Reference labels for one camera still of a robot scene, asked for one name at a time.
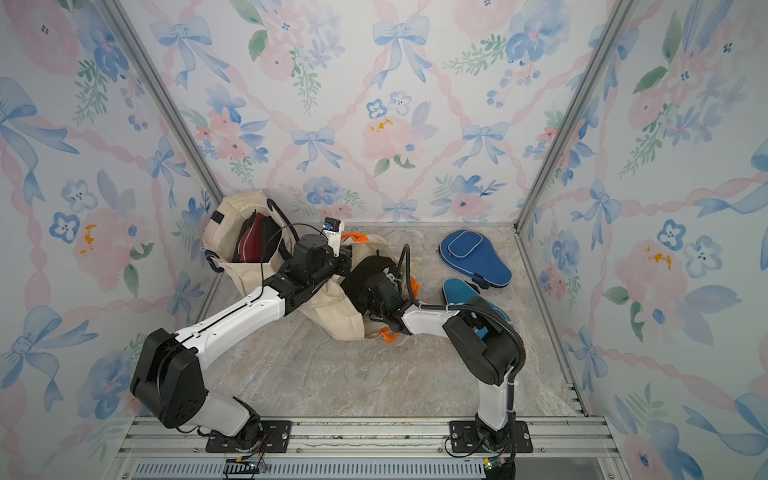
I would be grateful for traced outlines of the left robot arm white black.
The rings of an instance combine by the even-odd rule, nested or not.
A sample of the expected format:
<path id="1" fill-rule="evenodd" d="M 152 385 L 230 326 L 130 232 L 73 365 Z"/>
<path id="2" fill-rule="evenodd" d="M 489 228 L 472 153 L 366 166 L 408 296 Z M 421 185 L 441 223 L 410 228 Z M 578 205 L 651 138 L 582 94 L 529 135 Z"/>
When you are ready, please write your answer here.
<path id="1" fill-rule="evenodd" d="M 254 450 L 264 436 L 260 415 L 237 398 L 210 391 L 205 371 L 247 336 L 308 302 L 333 276 L 348 274 L 351 265 L 351 247 L 331 234 L 302 237 L 291 258 L 236 304 L 174 333 L 152 332 L 131 394 L 168 429 L 201 427 L 239 451 Z"/>

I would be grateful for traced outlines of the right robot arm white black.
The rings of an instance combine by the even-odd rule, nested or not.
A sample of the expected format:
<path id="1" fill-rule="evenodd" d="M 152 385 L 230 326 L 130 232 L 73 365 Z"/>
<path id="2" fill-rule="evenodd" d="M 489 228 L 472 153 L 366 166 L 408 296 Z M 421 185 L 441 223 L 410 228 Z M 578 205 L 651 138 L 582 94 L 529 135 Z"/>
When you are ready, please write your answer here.
<path id="1" fill-rule="evenodd" d="M 478 380 L 478 435 L 493 449 L 512 439 L 516 418 L 514 381 L 524 363 L 524 344 L 506 313 L 486 301 L 477 288 L 459 279 L 443 283 L 445 304 L 436 309 L 417 305 L 413 290 L 402 293 L 384 273 L 353 285 L 361 288 L 350 295 L 361 314 L 385 323 L 398 334 L 448 339 Z"/>

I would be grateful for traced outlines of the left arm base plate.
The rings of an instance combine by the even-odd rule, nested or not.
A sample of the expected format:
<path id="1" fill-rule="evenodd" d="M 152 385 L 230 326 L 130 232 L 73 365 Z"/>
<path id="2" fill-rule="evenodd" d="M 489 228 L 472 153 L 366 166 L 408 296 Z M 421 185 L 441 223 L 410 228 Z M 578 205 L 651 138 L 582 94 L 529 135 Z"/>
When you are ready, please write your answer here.
<path id="1" fill-rule="evenodd" d="M 255 452 L 285 453 L 292 426 L 289 420 L 260 420 L 247 422 L 235 436 L 225 436 L 214 431 L 209 435 L 205 451 L 238 455 Z"/>

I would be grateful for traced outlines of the teal paddle case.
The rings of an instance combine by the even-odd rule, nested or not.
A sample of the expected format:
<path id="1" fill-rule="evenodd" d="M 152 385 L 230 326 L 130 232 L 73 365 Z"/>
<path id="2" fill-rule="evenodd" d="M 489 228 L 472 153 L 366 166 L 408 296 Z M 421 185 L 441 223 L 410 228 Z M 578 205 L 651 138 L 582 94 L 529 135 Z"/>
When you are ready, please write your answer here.
<path id="1" fill-rule="evenodd" d="M 479 292 L 479 288 L 475 288 L 473 284 L 458 278 L 445 280 L 442 287 L 442 295 L 446 304 L 467 303 L 475 296 L 483 298 Z M 501 318 L 512 325 L 511 318 L 505 311 L 488 300 L 486 300 L 486 302 L 501 316 Z M 479 338 L 484 338 L 488 333 L 487 327 L 475 328 L 474 330 Z"/>

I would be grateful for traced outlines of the black paddle case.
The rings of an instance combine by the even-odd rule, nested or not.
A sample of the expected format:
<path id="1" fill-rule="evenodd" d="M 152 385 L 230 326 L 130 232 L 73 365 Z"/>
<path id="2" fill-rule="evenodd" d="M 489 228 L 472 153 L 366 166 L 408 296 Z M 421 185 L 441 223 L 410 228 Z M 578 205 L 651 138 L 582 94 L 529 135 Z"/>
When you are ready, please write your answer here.
<path id="1" fill-rule="evenodd" d="M 370 304 L 367 282 L 376 274 L 394 269 L 395 262 L 385 256 L 370 256 L 363 259 L 341 283 L 341 288 L 355 309 L 365 313 Z"/>

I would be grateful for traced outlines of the blue paddle case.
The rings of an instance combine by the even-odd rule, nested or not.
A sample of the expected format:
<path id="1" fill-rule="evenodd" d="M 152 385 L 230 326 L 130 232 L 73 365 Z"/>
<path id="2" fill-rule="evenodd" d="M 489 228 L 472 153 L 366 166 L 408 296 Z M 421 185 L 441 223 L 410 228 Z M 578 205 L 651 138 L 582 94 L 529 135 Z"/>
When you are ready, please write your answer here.
<path id="1" fill-rule="evenodd" d="M 473 230 L 447 234 L 438 246 L 438 254 L 451 269 L 469 277 L 481 289 L 503 288 L 512 280 L 512 272 L 497 254 L 491 241 Z"/>

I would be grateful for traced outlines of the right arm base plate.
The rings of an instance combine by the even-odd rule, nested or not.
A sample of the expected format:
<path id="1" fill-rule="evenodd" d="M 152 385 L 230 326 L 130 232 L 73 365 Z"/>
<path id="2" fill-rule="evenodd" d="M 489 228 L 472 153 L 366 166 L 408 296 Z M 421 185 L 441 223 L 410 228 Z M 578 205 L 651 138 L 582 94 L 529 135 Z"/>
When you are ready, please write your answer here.
<path id="1" fill-rule="evenodd" d="M 479 420 L 454 420 L 448 423 L 448 449 L 454 455 L 490 453 L 522 454 L 534 450 L 528 425 L 515 421 L 501 431 L 492 431 Z"/>

